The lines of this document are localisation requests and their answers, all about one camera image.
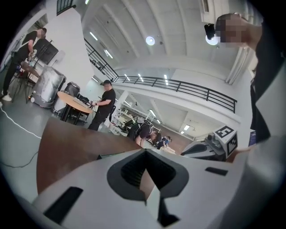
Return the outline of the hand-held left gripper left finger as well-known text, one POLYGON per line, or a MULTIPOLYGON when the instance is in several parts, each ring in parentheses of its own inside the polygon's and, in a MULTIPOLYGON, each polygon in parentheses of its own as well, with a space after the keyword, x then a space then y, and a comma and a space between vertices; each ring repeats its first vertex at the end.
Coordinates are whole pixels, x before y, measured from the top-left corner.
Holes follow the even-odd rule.
POLYGON ((108 184, 109 168, 134 154, 129 151, 86 163, 46 188, 33 206, 45 212, 69 187, 82 193, 61 223, 66 229, 159 229, 143 201, 131 201, 115 193, 108 184))

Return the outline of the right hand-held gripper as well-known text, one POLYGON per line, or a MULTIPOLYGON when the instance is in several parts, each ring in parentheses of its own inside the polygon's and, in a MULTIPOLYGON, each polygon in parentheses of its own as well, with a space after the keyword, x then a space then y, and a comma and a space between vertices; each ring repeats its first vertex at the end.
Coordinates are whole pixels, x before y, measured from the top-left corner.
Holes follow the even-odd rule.
POLYGON ((225 125, 205 138, 206 143, 191 143, 185 147, 181 156, 210 159, 216 155, 219 161, 226 161, 237 148, 237 131, 225 125))

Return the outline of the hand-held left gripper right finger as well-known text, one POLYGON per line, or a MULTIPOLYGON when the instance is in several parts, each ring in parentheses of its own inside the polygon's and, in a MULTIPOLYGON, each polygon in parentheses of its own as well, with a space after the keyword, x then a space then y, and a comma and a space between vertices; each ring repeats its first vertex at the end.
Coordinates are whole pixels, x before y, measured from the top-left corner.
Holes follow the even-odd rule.
POLYGON ((162 229, 158 217, 166 213, 167 229, 204 229, 226 206, 223 187, 232 164, 146 150, 146 228, 162 229))

